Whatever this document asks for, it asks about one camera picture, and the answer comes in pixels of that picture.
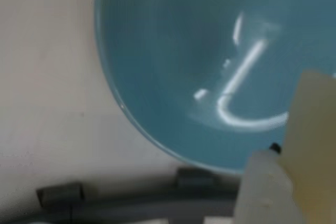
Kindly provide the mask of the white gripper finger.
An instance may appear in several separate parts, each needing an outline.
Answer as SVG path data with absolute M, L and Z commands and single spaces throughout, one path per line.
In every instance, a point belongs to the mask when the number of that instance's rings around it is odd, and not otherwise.
M 279 164 L 273 143 L 249 158 L 239 186 L 234 223 L 294 223 L 293 183 Z

